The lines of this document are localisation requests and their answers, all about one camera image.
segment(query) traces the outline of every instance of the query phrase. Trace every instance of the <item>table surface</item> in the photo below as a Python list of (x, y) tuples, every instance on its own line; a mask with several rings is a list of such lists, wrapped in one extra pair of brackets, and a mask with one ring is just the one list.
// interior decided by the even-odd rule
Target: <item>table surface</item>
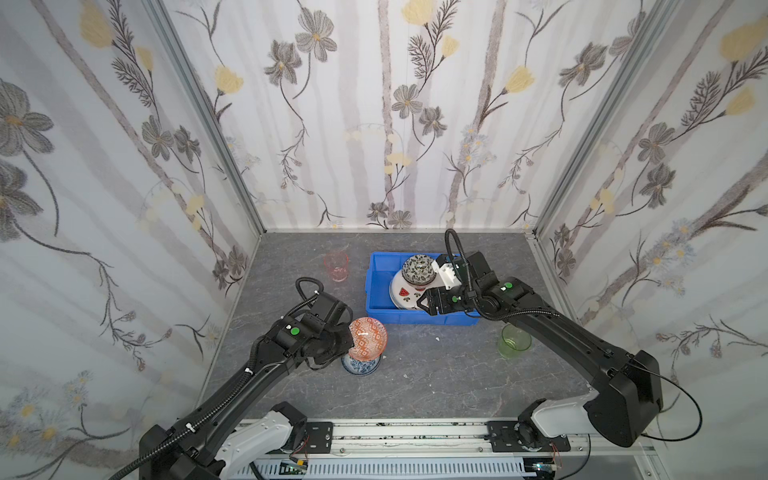
[[(480, 250), (499, 276), (524, 280), (547, 301), (533, 254), (521, 233), (462, 233), (466, 251)], [(349, 277), (335, 283), (323, 266), (331, 250), (349, 256)], [(210, 374), (207, 396), (248, 357), (250, 345), (300, 301), (294, 281), (314, 276), (326, 291), (366, 316), (365, 280), (374, 251), (442, 252), (441, 233), (267, 233)], [(371, 375), (350, 375), (334, 362), (313, 372), (300, 366), (249, 410), (258, 419), (287, 401), (310, 418), (465, 418), (516, 416), (540, 398), (563, 399), (588, 389), (584, 379), (534, 339), (519, 357), (503, 359), (496, 341), (504, 323), (475, 326), (386, 325), (384, 358)]]

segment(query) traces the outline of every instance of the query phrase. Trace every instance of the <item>metal corner post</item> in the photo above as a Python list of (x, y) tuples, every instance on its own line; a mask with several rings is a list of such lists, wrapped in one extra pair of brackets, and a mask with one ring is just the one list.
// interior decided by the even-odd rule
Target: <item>metal corner post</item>
[(609, 120), (618, 109), (629, 90), (632, 81), (650, 56), (656, 41), (667, 26), (672, 14), (680, 5), (681, 0), (657, 0), (648, 14), (647, 20), (633, 42), (627, 58), (621, 62), (611, 86), (603, 97), (597, 111), (587, 127), (587, 131), (574, 149), (571, 159), (565, 165), (563, 172), (555, 184), (551, 196), (539, 215), (537, 231), (546, 230), (554, 220), (555, 213), (565, 200), (571, 185), (581, 172), (589, 153), (602, 135)]
[(227, 148), (227, 141), (224, 139), (219, 122), (209, 107), (205, 90), (195, 75), (194, 67), (190, 63), (173, 22), (168, 16), (168, 10), (166, 10), (162, 0), (141, 0), (141, 2), (144, 4), (152, 26), (160, 37), (166, 52), (170, 55), (171, 63), (187, 92), (187, 96), (202, 120), (208, 136), (214, 143), (214, 149), (222, 160), (222, 166), (227, 172), (227, 177), (230, 179), (240, 204), (245, 209), (248, 220), (259, 235), (266, 233), (261, 217), (259, 217), (259, 213), (251, 201), (251, 194), (237, 169), (237, 163), (232, 157), (232, 152)]

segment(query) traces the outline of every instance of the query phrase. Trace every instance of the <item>glass cup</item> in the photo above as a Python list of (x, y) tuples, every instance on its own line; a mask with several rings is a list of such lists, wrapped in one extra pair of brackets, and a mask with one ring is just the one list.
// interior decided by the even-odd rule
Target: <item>glass cup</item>
[(502, 329), (498, 338), (498, 352), (506, 359), (520, 355), (520, 352), (531, 348), (531, 336), (528, 332), (514, 325), (507, 325)]
[(328, 252), (323, 263), (334, 282), (343, 282), (349, 276), (349, 258), (344, 252)]

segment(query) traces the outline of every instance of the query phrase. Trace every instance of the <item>blue tray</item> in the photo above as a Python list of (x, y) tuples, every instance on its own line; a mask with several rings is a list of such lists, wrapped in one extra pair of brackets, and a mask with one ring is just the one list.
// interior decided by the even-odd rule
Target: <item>blue tray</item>
[[(381, 323), (475, 325), (478, 319), (463, 312), (430, 316), (421, 310), (401, 310), (389, 298), (389, 284), (404, 262), (416, 253), (373, 252), (366, 274), (366, 311)], [(437, 258), (439, 253), (426, 253)]]

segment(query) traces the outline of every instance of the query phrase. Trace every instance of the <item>floral wallpaper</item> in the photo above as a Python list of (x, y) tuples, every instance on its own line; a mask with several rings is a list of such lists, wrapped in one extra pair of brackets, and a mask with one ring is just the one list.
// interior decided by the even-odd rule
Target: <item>floral wallpaper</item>
[(532, 229), (653, 7), (164, 4), (266, 227), (284, 230)]
[[(537, 232), (581, 323), (701, 404), (699, 435), (656, 442), (674, 478), (764, 477), (767, 15), (683, 2)], [(690, 434), (694, 405), (671, 385), (664, 401), (651, 435)]]
[(140, 4), (5, 3), (0, 43), (3, 473), (103, 478), (193, 408), (257, 238)]

